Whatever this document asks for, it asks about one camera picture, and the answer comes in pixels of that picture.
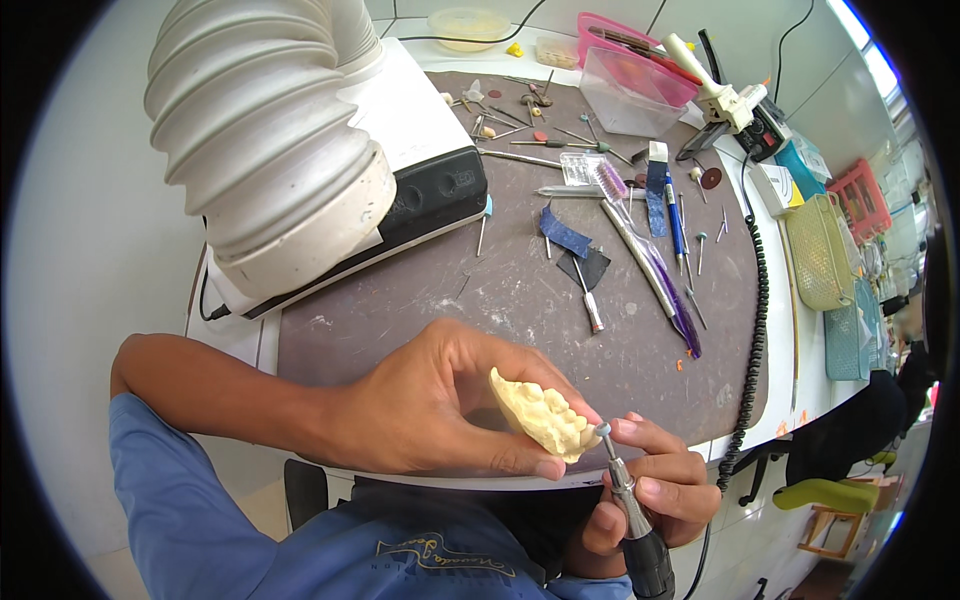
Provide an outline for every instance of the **person's left hand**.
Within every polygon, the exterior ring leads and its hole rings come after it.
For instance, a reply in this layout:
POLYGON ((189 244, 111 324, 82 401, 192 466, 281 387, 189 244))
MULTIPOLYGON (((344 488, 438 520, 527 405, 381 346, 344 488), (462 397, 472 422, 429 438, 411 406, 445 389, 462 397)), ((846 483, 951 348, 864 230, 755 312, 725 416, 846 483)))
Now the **person's left hand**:
POLYGON ((482 429, 464 419, 490 397, 492 367, 508 380, 556 389, 578 415, 600 422, 535 348, 440 319, 327 406, 325 458, 380 473, 468 467, 560 479, 564 461, 528 436, 482 429))

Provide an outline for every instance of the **red rack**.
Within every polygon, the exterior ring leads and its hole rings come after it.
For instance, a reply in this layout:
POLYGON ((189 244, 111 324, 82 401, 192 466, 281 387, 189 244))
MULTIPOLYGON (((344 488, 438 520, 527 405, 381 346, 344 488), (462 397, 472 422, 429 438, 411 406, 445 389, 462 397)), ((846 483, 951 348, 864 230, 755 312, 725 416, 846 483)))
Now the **red rack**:
POLYGON ((874 172, 863 158, 827 190, 840 197, 840 205, 848 217, 853 241, 862 244, 893 225, 887 201, 883 199, 874 172))

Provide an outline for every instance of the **plaster teeth model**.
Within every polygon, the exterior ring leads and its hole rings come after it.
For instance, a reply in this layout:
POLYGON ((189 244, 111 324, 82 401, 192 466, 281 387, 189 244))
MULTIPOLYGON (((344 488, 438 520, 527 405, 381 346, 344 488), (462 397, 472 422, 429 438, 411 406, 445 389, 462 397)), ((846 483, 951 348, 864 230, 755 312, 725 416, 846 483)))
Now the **plaster teeth model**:
POLYGON ((510 426, 565 463, 576 463, 581 454, 600 443, 593 425, 573 412, 564 395, 553 388, 544 390, 536 383, 507 381, 496 367, 490 371, 490 387, 510 426))

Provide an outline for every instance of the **finger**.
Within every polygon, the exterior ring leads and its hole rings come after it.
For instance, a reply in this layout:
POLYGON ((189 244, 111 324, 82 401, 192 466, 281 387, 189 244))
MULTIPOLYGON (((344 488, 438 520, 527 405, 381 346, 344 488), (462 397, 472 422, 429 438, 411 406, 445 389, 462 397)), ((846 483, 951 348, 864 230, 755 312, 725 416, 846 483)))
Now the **finger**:
POLYGON ((537 475, 557 481, 566 463, 526 434, 509 434, 475 427, 465 420, 444 435, 444 462, 474 468, 491 468, 514 475, 537 475))
POLYGON ((710 485, 684 486, 640 477, 634 494, 650 510, 688 523, 707 523, 720 508, 720 489, 710 485))
MULTIPOLYGON (((699 486, 707 482, 707 466, 698 452, 648 454, 629 461, 627 471, 635 480, 653 477, 685 486, 699 486)), ((601 479, 609 481, 610 473, 605 471, 601 479)))
POLYGON ((644 420, 614 419, 610 423, 611 437, 618 444, 642 448, 648 454, 686 452, 684 441, 644 420))
POLYGON ((477 372, 486 376, 496 367, 500 376, 508 381, 531 382, 544 390, 557 390, 573 412, 594 425, 601 421, 564 374, 539 350, 512 344, 456 322, 444 322, 442 326, 448 327, 447 340, 453 348, 449 360, 455 372, 477 372))
POLYGON ((627 533, 627 518, 615 504, 601 500, 584 528, 584 547, 600 556, 619 552, 617 545, 627 533))

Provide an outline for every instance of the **dental micromotor handpiece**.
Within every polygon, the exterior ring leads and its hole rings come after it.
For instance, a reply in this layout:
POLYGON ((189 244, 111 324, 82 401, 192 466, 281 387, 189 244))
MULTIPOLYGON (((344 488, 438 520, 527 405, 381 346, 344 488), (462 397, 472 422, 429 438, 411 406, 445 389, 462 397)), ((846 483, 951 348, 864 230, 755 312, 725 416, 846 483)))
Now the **dental micromotor handpiece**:
POLYGON ((620 547, 623 548, 623 560, 627 564, 634 596, 637 599, 672 600, 675 582, 666 544, 636 500, 636 481, 623 464, 623 459, 616 456, 613 440, 610 439, 610 424, 604 421, 596 426, 595 431, 610 456, 607 469, 610 471, 613 500, 627 517, 627 534, 620 542, 620 547))

